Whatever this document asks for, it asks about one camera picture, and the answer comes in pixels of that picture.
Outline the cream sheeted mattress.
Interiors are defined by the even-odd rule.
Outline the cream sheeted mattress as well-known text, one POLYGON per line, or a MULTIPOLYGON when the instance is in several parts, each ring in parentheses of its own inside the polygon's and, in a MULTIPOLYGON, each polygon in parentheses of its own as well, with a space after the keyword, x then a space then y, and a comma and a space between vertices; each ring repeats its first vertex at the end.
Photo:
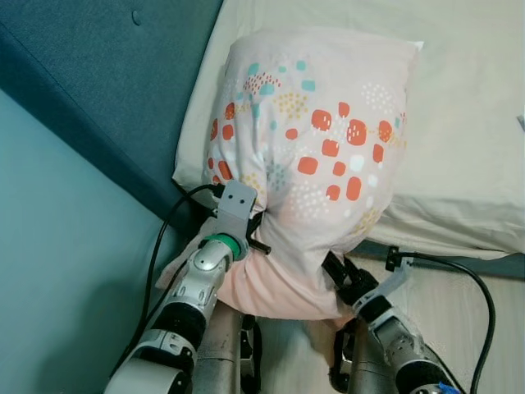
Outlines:
POLYGON ((206 117, 230 46, 252 31, 319 25, 422 43, 406 160, 368 239, 499 259, 525 249, 524 0, 224 0, 200 63, 172 179, 205 181, 206 117))

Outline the pink patterned pillow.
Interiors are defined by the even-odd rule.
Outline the pink patterned pillow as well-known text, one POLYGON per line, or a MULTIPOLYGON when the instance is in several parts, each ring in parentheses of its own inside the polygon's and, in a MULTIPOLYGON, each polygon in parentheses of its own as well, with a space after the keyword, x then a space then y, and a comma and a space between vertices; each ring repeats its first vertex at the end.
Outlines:
POLYGON ((258 192, 270 252, 233 263, 220 300, 259 318, 345 318, 323 270, 390 205, 420 42, 331 27, 255 31, 192 98, 174 181, 258 192))

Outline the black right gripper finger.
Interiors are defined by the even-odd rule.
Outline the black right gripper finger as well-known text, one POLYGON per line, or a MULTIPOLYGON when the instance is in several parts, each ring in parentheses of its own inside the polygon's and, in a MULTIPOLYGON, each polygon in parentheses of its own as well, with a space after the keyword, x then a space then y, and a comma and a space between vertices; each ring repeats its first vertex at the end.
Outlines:
POLYGON ((333 252, 329 251, 326 253, 322 262, 322 269, 325 270, 332 282, 346 282, 348 273, 346 272, 344 260, 333 252))

